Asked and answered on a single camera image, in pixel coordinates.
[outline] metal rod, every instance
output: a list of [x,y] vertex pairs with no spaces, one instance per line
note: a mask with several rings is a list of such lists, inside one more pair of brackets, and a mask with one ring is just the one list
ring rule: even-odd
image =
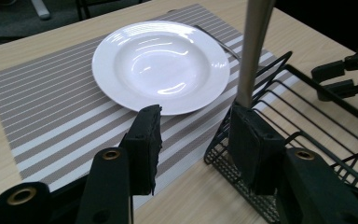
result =
[[236,102],[250,108],[255,74],[275,0],[248,0]]

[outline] plate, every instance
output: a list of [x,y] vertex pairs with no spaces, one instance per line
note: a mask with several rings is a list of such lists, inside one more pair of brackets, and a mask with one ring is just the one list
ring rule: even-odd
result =
[[160,105],[161,115],[196,111],[225,89],[225,52],[202,31],[172,21],[145,21],[107,36],[92,58],[97,85],[113,101],[139,111]]

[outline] wooden table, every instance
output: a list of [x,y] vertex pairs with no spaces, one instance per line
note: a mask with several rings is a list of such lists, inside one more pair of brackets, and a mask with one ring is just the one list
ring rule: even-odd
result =
[[[195,3],[242,31],[244,0],[153,0],[91,20],[0,46],[0,70],[106,35],[124,25],[157,17]],[[274,55],[292,50],[289,63],[306,74],[317,65],[353,54],[335,41],[274,9],[264,48]],[[0,193],[21,177],[0,123]],[[161,193],[135,211],[135,223],[265,223],[211,166],[198,161]]]

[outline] striped placemat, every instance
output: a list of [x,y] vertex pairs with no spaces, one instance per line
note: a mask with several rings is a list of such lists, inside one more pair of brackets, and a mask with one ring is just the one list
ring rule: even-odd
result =
[[[200,5],[153,20],[197,24],[241,52],[242,35]],[[90,169],[95,153],[117,146],[136,113],[111,101],[91,73],[101,36],[0,72],[0,120],[24,182],[58,189]],[[239,62],[227,54],[231,75],[210,105],[189,114],[162,117],[156,193],[202,158],[236,94]],[[260,62],[275,57],[263,50]],[[148,197],[135,197],[135,208]]]

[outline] gray carpet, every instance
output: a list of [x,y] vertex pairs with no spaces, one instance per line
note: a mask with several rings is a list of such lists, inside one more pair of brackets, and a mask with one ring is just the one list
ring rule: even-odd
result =
[[[128,7],[129,2],[137,0],[116,1],[89,9],[95,17]],[[44,0],[44,3],[51,15],[47,21],[39,19],[31,0],[17,0],[11,6],[0,6],[0,37],[36,35],[79,21],[75,0]]]

